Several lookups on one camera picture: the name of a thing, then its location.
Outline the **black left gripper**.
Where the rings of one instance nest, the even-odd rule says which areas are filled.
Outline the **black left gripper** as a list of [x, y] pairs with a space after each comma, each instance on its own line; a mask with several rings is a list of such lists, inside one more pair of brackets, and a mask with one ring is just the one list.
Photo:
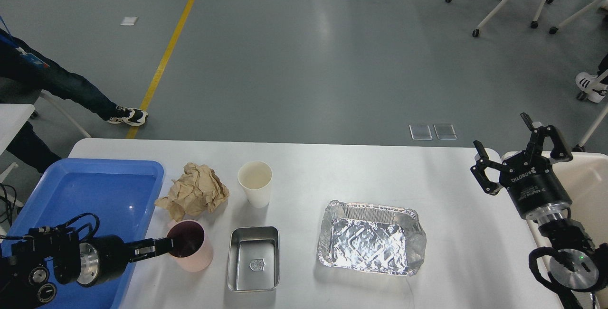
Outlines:
[[125, 243], [117, 235], [91, 238], [79, 244], [80, 274], [76, 282], [81, 287], [93, 287], [117, 279], [128, 263], [145, 261], [173, 251], [173, 238], [146, 238]]

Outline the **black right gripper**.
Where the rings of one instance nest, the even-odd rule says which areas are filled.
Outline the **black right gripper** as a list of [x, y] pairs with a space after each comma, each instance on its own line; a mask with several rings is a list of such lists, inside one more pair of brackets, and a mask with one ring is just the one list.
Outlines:
[[[471, 173], [486, 194], [495, 196], [506, 188], [521, 219], [538, 220], [572, 204], [571, 197], [553, 171], [553, 163], [569, 162], [573, 156], [557, 127], [534, 122], [525, 112], [520, 116], [531, 132], [523, 157], [509, 157], [503, 160], [503, 164], [495, 162], [489, 159], [484, 145], [474, 140], [477, 159]], [[548, 158], [542, 155], [546, 138], [553, 144]], [[488, 168], [501, 172], [499, 183], [489, 179], [485, 171]]]

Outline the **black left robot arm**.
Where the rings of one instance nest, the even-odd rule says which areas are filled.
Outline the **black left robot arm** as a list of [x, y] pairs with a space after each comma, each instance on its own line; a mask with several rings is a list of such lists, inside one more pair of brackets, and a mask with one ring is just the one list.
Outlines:
[[57, 283], [90, 288], [122, 276], [129, 263], [173, 252], [174, 238], [124, 242], [114, 234], [96, 236], [100, 219], [79, 228], [73, 224], [87, 213], [56, 226], [34, 227], [12, 240], [11, 255], [1, 258], [3, 309], [35, 309], [52, 302]]

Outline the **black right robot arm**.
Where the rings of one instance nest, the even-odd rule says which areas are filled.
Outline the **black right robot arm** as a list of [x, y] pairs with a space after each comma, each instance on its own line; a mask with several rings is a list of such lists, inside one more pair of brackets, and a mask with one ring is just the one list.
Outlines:
[[531, 133], [526, 148], [495, 162], [475, 140], [470, 171], [486, 194], [506, 189], [519, 216], [538, 225], [550, 246], [529, 253], [530, 272], [565, 309], [580, 309], [576, 293], [594, 297], [607, 287], [607, 244], [595, 246], [582, 223], [571, 218], [572, 199], [553, 170], [554, 164], [573, 159], [560, 130], [532, 121], [525, 112], [520, 116]]

